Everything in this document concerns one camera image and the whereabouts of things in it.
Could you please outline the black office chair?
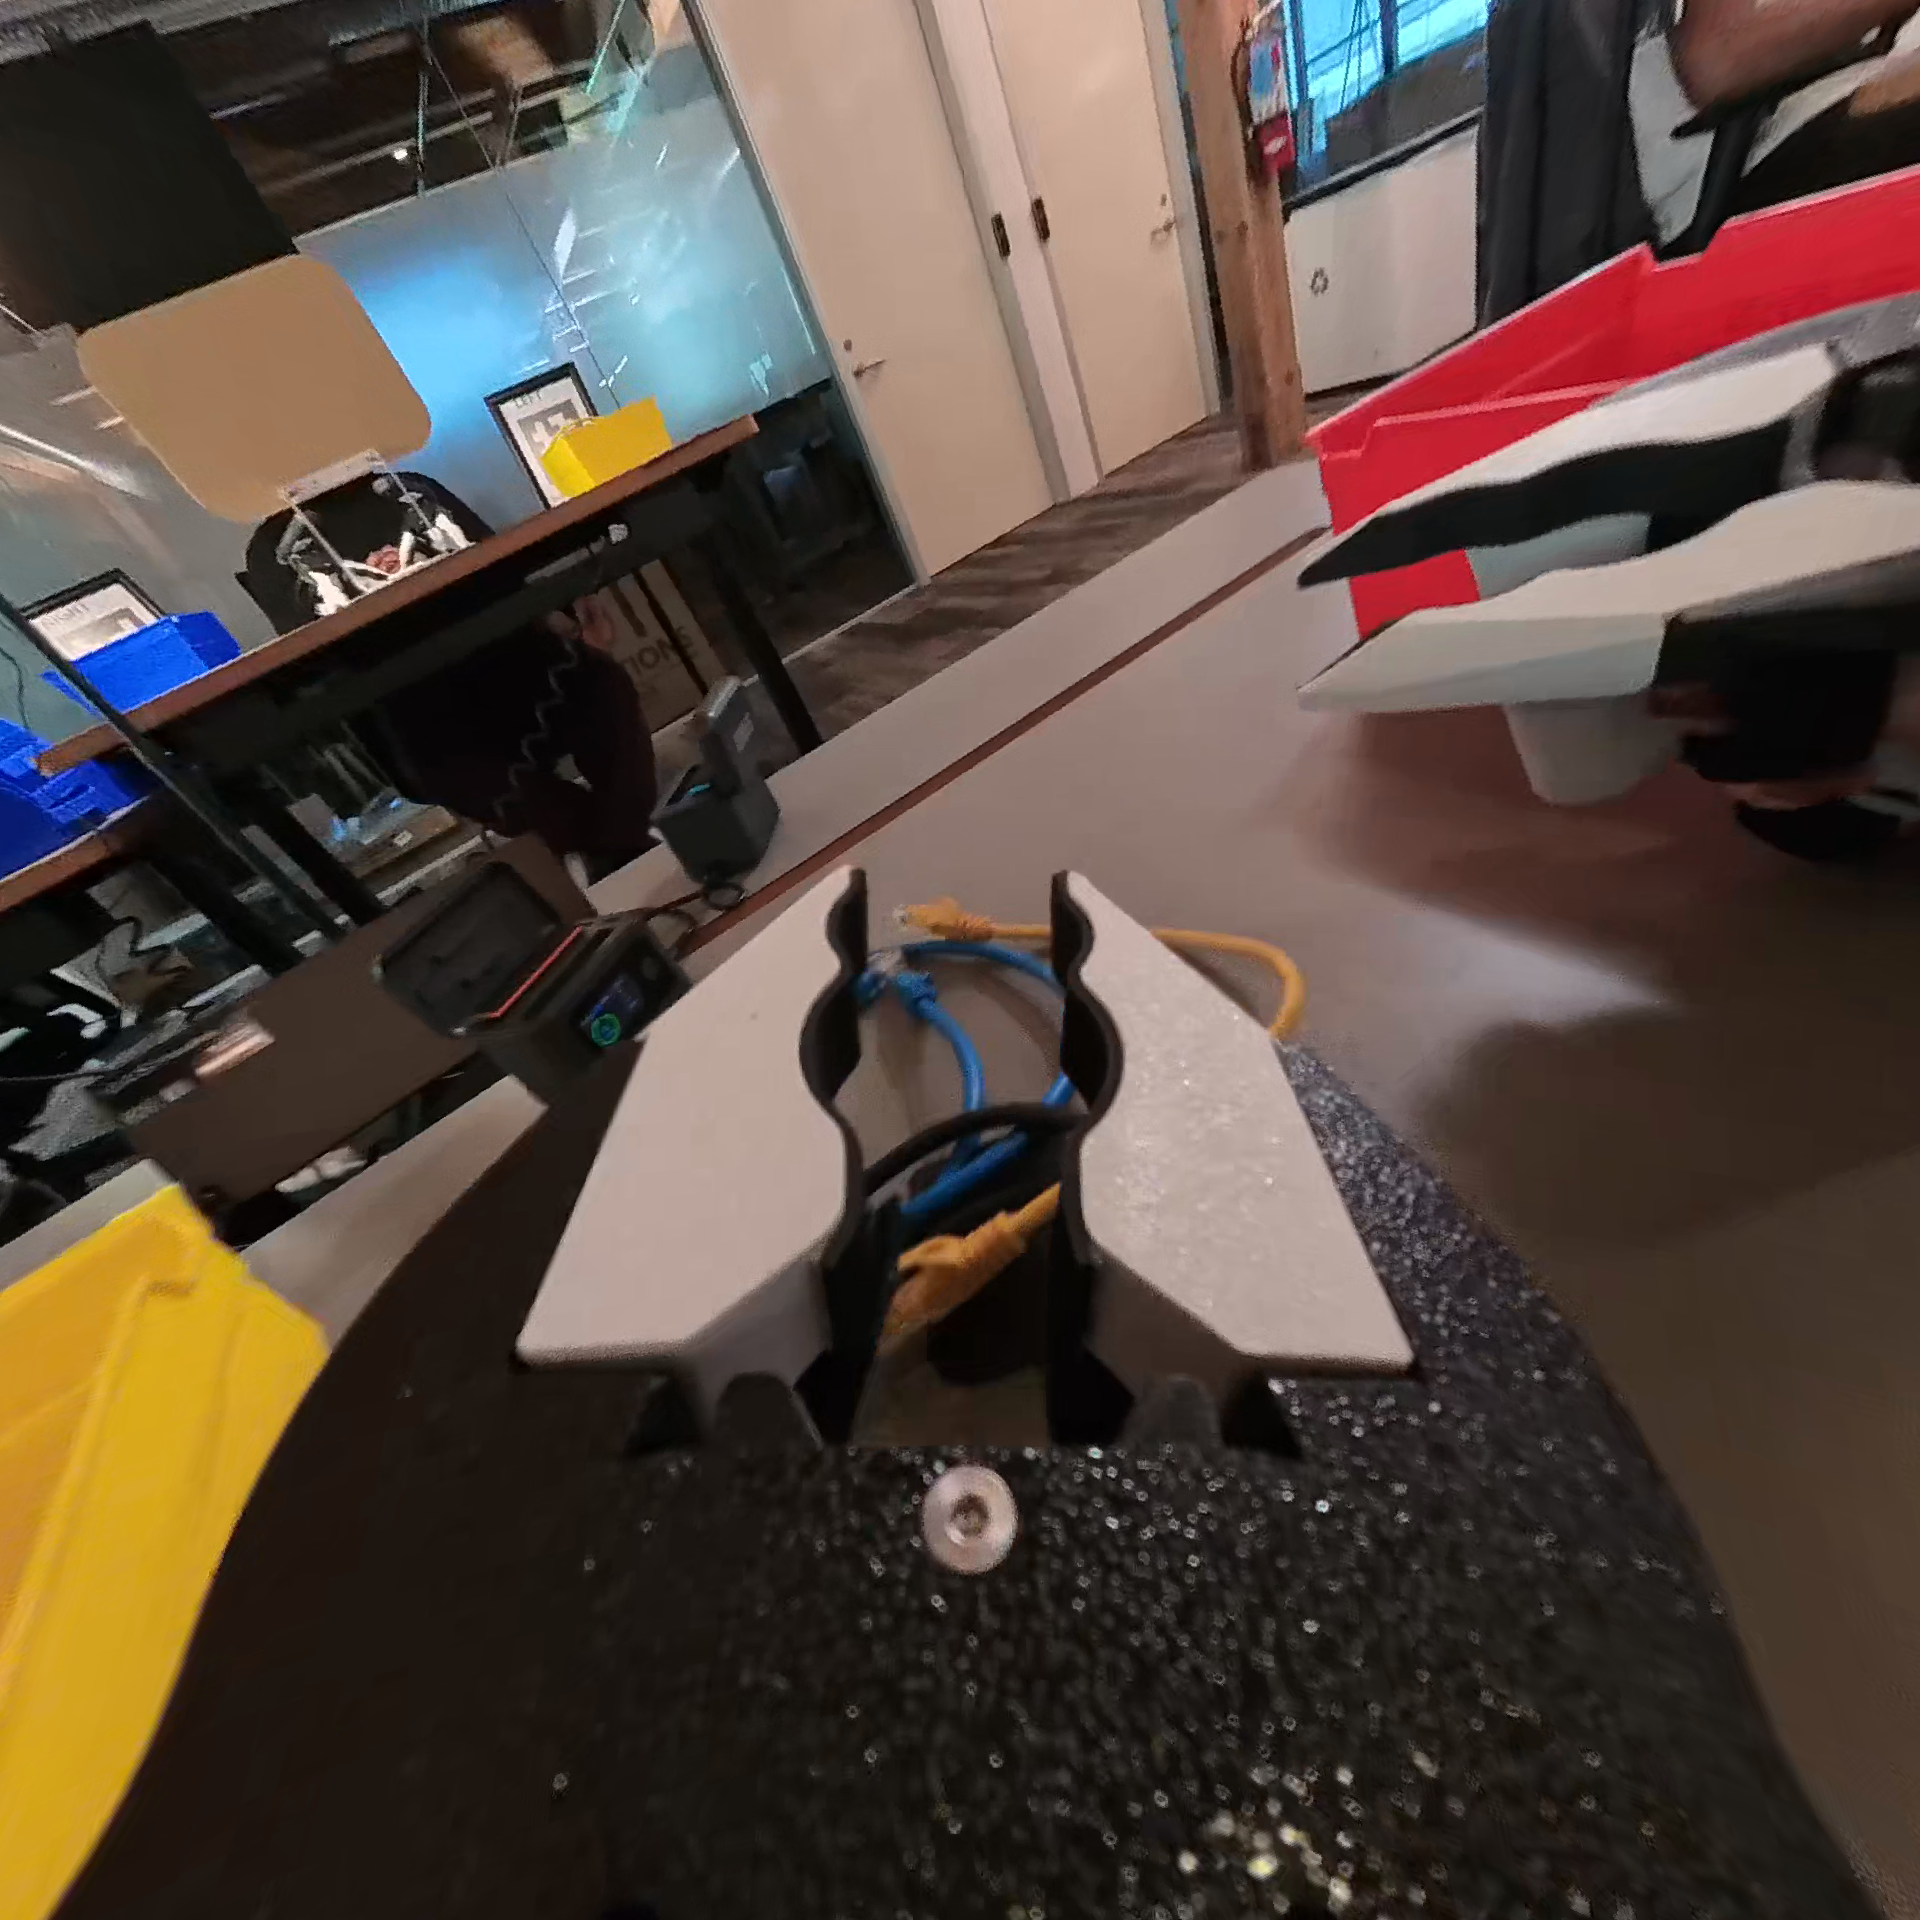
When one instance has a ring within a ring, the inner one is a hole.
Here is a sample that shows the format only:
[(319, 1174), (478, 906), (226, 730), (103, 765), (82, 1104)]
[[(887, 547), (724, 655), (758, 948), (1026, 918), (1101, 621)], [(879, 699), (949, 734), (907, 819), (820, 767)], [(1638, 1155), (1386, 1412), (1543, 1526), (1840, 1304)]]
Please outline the black office chair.
[[(1816, 83), (1845, 83), (1840, 99), (1759, 155), (1764, 120), (1789, 95)], [(1918, 163), (1915, 54), (1892, 61), (1891, 79), (1866, 76), (1866, 54), (1792, 74), (1770, 88), (1695, 111), (1675, 128), (1679, 139), (1707, 138), (1695, 203), (1678, 231), (1654, 247), (1656, 258), (1695, 255), (1720, 227), (1747, 212), (1914, 170)]]

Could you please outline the small yellow bin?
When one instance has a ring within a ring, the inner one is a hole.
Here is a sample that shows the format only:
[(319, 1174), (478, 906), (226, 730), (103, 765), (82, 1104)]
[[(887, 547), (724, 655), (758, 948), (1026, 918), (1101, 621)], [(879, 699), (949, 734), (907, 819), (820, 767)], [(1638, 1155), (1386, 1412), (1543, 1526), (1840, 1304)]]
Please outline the small yellow bin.
[(557, 426), (539, 450), (539, 472), (554, 501), (595, 492), (675, 450), (663, 406), (642, 395), (607, 415), (578, 415)]

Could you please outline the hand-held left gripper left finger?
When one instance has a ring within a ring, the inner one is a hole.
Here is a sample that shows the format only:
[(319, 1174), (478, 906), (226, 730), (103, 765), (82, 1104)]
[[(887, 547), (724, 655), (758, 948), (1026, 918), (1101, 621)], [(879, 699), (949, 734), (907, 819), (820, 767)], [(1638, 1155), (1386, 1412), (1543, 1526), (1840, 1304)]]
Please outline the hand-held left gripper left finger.
[(520, 1324), (525, 1367), (632, 1365), (717, 1404), (828, 1355), (828, 1269), (861, 1211), (834, 1100), (867, 957), (867, 878), (838, 866), (650, 1027)]

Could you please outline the plain wooden board stand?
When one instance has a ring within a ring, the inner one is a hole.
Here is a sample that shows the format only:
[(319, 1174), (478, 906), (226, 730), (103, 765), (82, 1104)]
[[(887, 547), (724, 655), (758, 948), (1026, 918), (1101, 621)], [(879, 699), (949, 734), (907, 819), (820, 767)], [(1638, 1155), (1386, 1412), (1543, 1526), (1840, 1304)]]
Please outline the plain wooden board stand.
[(290, 253), (77, 335), (86, 384), (203, 511), (260, 522), (430, 439), (349, 283)]

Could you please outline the yellow plastic bin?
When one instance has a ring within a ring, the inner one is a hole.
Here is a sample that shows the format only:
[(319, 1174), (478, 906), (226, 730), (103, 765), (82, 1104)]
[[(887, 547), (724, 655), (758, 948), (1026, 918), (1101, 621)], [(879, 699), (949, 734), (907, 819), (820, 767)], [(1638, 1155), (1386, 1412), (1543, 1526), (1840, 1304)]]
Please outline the yellow plastic bin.
[(4, 1918), (50, 1916), (104, 1832), (326, 1355), (174, 1187), (4, 1287)]

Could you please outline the low blue plastic bin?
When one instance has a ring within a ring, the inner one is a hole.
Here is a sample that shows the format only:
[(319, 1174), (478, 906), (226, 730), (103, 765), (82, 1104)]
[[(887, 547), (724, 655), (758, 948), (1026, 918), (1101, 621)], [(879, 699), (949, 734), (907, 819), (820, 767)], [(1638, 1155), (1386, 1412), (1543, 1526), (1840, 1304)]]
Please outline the low blue plastic bin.
[(92, 698), (100, 694), (109, 709), (133, 714), (239, 655), (238, 637), (218, 614), (184, 613), (120, 631), (42, 676), (82, 707), (96, 707)]

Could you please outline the wooden pillar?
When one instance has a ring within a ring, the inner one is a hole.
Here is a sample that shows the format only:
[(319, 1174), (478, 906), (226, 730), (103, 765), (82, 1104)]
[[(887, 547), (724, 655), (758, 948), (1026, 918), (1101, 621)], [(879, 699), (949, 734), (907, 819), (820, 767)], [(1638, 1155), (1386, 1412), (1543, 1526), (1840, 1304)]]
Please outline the wooden pillar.
[(1308, 410), (1280, 183), (1244, 117), (1258, 7), (1182, 2), (1176, 15), (1238, 444), (1260, 472), (1304, 450)]

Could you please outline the white cabinet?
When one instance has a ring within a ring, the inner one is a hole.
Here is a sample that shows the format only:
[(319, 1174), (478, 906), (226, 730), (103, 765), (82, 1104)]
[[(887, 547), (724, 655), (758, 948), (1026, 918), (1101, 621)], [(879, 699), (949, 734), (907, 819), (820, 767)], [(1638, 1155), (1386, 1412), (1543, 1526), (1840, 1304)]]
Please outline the white cabinet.
[(1477, 186), (1472, 115), (1287, 212), (1287, 283), (1308, 395), (1399, 378), (1474, 334)]

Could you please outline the black tripod stand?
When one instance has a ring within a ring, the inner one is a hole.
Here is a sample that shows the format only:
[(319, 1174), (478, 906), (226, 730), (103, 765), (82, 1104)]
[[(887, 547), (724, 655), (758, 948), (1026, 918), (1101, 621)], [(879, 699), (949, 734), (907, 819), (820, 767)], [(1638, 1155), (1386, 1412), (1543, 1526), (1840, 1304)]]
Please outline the black tripod stand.
[(256, 875), (326, 943), (339, 939), (346, 925), (370, 928), (384, 916), (389, 906), (346, 863), (333, 860), (318, 839), (307, 835), (296, 820), (256, 826), (256, 832), (277, 848), (270, 854), (191, 759), (172, 752), (131, 710), (117, 707), (80, 662), (61, 658), (52, 643), (36, 635), (24, 610), (6, 595), (2, 597), (2, 619), (4, 631), (32, 646), (77, 704), (107, 730), (109, 746), (104, 752), (120, 752), (136, 762), (176, 810), (198, 826), (202, 839), (222, 848), (230, 863)]

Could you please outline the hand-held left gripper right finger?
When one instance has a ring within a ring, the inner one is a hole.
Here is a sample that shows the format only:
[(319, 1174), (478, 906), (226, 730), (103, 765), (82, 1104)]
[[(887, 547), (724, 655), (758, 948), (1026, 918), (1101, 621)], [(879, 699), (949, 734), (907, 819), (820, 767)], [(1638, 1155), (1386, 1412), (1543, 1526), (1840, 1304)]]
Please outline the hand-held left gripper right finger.
[(1050, 935), (1085, 1107), (1061, 1197), (1085, 1352), (1138, 1402), (1413, 1375), (1280, 1042), (1078, 871), (1051, 879)]

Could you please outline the wooden table with black legs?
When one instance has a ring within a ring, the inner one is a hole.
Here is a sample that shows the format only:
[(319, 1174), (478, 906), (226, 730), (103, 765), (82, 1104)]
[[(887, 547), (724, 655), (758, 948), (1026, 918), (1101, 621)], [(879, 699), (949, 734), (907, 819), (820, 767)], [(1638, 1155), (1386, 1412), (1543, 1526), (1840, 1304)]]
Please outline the wooden table with black legs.
[[(724, 464), (758, 434), (755, 415), (708, 430), (663, 460), (539, 511), (352, 607), (212, 669), (133, 718), (172, 752), (191, 759), (250, 835), (275, 854), (259, 823), (290, 819), (262, 783), (270, 763), (332, 738), (360, 714), (536, 618), (695, 551), (710, 568), (736, 644), (800, 752), (823, 734), (771, 632), (743, 591), (720, 541)], [(54, 742), (50, 771), (109, 755), (93, 723)]]

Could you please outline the white door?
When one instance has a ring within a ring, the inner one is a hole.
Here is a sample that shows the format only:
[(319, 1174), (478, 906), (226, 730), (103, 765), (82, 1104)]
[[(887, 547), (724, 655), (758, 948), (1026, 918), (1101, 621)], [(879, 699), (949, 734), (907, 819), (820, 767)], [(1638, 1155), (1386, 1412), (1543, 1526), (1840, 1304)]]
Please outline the white door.
[(698, 13), (925, 581), (1044, 511), (1051, 490), (922, 11), (708, 2)]
[(982, 7), (1095, 469), (1210, 418), (1195, 206), (1164, 4)]

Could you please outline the black battery charger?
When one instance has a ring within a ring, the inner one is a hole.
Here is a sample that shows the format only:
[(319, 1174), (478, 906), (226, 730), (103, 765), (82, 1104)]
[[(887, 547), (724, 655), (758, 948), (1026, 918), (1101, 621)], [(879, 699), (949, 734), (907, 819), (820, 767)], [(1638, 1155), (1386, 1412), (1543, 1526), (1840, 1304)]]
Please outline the black battery charger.
[(699, 885), (733, 883), (763, 860), (780, 803), (760, 771), (752, 694), (724, 679), (695, 714), (695, 759), (654, 810), (656, 839)]

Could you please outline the black charging case with screen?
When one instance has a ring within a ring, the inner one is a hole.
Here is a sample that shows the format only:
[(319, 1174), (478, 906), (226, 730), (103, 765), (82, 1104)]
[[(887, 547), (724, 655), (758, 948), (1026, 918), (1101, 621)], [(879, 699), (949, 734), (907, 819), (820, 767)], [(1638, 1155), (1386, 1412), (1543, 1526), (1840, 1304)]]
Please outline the black charging case with screen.
[(501, 856), (386, 943), (372, 976), (435, 1035), (469, 1045), (546, 1107), (691, 992), (642, 912), (565, 922)]

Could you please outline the black printed hoodie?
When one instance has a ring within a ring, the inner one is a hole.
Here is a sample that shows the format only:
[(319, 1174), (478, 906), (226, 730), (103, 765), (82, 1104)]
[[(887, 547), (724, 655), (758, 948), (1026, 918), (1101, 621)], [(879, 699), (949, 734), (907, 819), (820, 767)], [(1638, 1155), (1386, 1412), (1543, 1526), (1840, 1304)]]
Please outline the black printed hoodie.
[(287, 635), (492, 535), (435, 477), (370, 471), (260, 522), (238, 581), (271, 631)]

